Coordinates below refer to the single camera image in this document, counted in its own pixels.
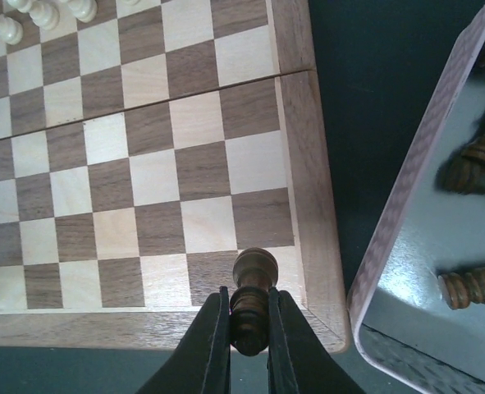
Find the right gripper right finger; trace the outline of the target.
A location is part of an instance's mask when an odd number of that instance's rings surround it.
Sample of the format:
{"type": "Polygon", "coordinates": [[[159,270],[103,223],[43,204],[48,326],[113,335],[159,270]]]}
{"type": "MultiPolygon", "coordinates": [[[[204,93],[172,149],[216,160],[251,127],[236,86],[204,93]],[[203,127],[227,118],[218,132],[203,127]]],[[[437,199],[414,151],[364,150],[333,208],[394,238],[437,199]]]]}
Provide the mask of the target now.
{"type": "Polygon", "coordinates": [[[271,288],[268,310],[270,393],[353,394],[364,391],[332,359],[289,292],[271,288]]]}

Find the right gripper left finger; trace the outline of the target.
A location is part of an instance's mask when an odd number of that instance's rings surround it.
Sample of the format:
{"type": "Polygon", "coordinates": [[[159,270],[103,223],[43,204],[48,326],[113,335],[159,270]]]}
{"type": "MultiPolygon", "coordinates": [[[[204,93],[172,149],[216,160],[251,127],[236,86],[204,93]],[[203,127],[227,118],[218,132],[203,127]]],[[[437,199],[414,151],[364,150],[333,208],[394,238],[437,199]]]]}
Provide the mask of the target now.
{"type": "Polygon", "coordinates": [[[180,343],[139,393],[231,391],[229,296],[226,287],[208,296],[180,343]]]}

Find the dark chess rook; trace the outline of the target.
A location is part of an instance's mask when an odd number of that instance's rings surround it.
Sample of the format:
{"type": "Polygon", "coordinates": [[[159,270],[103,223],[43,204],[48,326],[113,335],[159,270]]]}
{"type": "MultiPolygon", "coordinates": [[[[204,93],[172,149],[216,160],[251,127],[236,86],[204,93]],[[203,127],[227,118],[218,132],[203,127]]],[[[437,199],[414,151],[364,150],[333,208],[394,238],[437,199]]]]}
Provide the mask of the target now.
{"type": "Polygon", "coordinates": [[[255,356],[269,343],[269,291],[278,282],[274,256],[261,248],[240,252],[233,267],[237,286],[230,299],[231,344],[246,356],[255,356]]]}

